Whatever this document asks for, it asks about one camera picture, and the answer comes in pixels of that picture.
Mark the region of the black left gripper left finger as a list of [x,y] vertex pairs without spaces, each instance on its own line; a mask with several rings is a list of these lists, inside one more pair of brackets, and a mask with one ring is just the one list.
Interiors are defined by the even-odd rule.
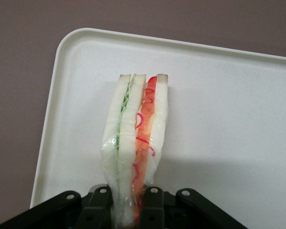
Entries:
[[110,229],[112,204],[108,185],[96,185],[84,197],[65,191],[1,223],[0,229]]

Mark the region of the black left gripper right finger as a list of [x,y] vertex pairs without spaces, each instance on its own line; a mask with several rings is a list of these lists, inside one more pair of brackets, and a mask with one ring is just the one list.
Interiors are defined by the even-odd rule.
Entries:
[[286,191],[250,188],[213,191],[175,190],[151,185],[143,197],[140,229],[286,229]]

